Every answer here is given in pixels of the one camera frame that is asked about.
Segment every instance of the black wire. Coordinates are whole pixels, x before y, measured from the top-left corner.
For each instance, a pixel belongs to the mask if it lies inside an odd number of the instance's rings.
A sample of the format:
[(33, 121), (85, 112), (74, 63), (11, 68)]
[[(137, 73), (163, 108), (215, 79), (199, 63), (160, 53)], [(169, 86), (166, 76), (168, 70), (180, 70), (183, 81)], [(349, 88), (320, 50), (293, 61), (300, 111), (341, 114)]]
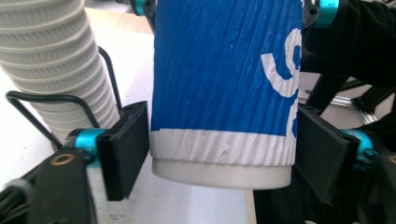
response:
[(74, 95), (64, 95), (64, 94), (56, 94), (56, 95), (31, 95), (26, 94), (18, 91), (9, 91), (6, 94), (6, 97), (9, 101), (12, 100), (23, 100), (27, 102), (34, 102), (34, 103), (73, 103), (76, 105), (81, 106), (84, 110), (85, 115), (90, 120), (90, 123), (93, 128), (100, 128), (99, 123), (97, 122), (95, 116), (93, 115), (90, 107), (87, 103)]
[(9, 193), (11, 193), (11, 189), (10, 188), (6, 188), (3, 191), (0, 192), (0, 202), (3, 201), (8, 195)]
[(119, 87), (117, 86), (116, 76), (114, 74), (113, 63), (111, 62), (111, 58), (108, 55), (108, 53), (104, 49), (102, 49), (101, 47), (99, 47), (99, 53), (103, 57), (103, 59), (105, 59), (108, 76), (110, 77), (111, 86), (113, 88), (114, 98), (116, 99), (117, 109), (118, 109), (118, 111), (120, 113), (120, 111), (121, 111), (121, 99), (120, 99)]
[(29, 204), (24, 203), (9, 211), (3, 219), (0, 218), (0, 224), (25, 223), (28, 211)]
[(26, 201), (22, 190), (16, 187), (8, 187), (8, 189), (10, 189), (11, 192), (0, 202), (0, 217), (5, 216), (8, 211)]

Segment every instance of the black cable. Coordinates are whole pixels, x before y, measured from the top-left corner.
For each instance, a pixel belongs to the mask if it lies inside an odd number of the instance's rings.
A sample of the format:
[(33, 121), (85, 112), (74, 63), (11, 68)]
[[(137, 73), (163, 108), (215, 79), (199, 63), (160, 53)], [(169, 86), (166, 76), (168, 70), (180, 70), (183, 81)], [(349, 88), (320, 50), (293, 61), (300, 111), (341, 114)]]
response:
[(25, 196), (21, 189), (16, 187), (8, 187), (10, 193), (0, 201), (0, 217), (4, 217), (7, 212), (15, 207), (25, 203)]
[(10, 188), (6, 188), (6, 189), (4, 189), (3, 191), (1, 191), (0, 192), (0, 202), (2, 201), (2, 200), (4, 200), (7, 196), (8, 196), (8, 194), (9, 193), (11, 193), (11, 189)]
[(21, 206), (9, 211), (7, 215), (1, 219), (0, 224), (21, 224), (26, 222), (29, 204), (24, 203)]

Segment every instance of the white table surface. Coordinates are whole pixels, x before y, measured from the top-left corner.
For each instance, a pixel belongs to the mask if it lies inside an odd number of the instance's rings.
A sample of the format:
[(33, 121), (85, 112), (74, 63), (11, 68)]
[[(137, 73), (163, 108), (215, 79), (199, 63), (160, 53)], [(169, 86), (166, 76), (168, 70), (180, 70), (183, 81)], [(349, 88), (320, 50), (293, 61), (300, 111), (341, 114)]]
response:
[[(113, 60), (122, 105), (148, 101), (150, 110), (153, 35), (92, 29), (98, 45)], [(2, 95), (11, 90), (16, 88), (0, 70)], [(0, 186), (3, 186), (46, 159), (52, 148), (50, 142), (4, 96), (0, 97), (0, 108)], [(130, 198), (119, 203), (106, 201), (100, 169), (89, 169), (88, 173), (99, 223), (255, 223), (251, 191), (204, 188), (159, 178), (151, 172), (150, 156)]]

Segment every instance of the black mechanical part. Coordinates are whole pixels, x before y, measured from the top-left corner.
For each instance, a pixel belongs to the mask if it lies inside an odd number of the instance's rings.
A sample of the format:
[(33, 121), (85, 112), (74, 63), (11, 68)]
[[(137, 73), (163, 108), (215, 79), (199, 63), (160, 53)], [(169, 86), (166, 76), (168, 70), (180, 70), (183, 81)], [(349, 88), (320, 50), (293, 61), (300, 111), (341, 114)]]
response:
[(121, 118), (96, 138), (109, 201), (128, 197), (149, 152), (147, 102), (125, 106)]
[(152, 33), (155, 34), (155, 18), (157, 15), (157, 5), (155, 0), (147, 0), (143, 5), (143, 11), (145, 12)]
[(39, 166), (28, 224), (97, 223), (81, 154), (60, 150)]
[(361, 198), (359, 218), (361, 224), (396, 223), (396, 153), (385, 148), (373, 172), (373, 188)]
[(26, 197), (23, 191), (14, 186), (7, 187), (0, 193), (0, 223), (19, 223), (26, 220), (26, 210), (23, 205)]
[(360, 86), (367, 85), (366, 83), (360, 81), (360, 80), (351, 80), (346, 83), (344, 83), (343, 87), (341, 87), (340, 91), (349, 91), (355, 88), (358, 88)]
[(311, 108), (299, 105), (296, 167), (320, 201), (332, 204), (343, 165), (354, 163), (359, 141), (344, 135)]
[(132, 12), (136, 16), (145, 16), (144, 14), (142, 14), (142, 6), (145, 4), (145, 2), (146, 0), (131, 0)]
[(311, 0), (304, 0), (303, 8), (303, 29), (312, 27), (312, 25), (317, 21), (320, 11), (319, 7), (312, 4)]
[(373, 114), (375, 108), (395, 91), (394, 87), (373, 86), (362, 96), (352, 99), (352, 104), (363, 112)]
[(331, 27), (337, 27), (344, 22), (344, 16), (347, 11), (347, 3), (348, 0), (339, 0), (338, 1), (338, 10), (335, 14), (334, 21), (332, 21)]
[(392, 104), (391, 111), (396, 111), (396, 91), (393, 94), (395, 94), (395, 96), (393, 98), (393, 104)]
[(74, 150), (78, 135), (83, 129), (75, 129), (69, 135), (67, 135), (67, 141), (64, 143), (62, 150)]
[(305, 224), (303, 202), (298, 197), (301, 189), (296, 175), (297, 170), (293, 167), (290, 185), (285, 188), (253, 190), (257, 224)]
[(305, 104), (318, 109), (321, 115), (347, 79), (347, 76), (320, 75)]

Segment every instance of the cyan connector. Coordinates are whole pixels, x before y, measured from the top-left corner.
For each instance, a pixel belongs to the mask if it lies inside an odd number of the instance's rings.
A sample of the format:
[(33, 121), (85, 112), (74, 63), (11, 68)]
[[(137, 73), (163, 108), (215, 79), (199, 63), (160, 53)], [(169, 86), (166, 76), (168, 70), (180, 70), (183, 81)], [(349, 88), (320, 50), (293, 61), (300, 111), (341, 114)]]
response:
[(98, 155), (98, 146), (96, 145), (96, 137), (99, 134), (104, 133), (105, 130), (106, 129), (84, 129), (76, 138), (74, 148), (90, 154), (95, 159), (95, 161), (88, 166), (90, 168), (101, 167)]
[(319, 17), (315, 22), (315, 27), (328, 28), (334, 22), (337, 15), (340, 0), (320, 0), (319, 2)]
[(132, 1), (132, 10), (136, 16), (145, 16), (145, 11), (143, 5), (145, 5), (146, 0), (134, 0)]

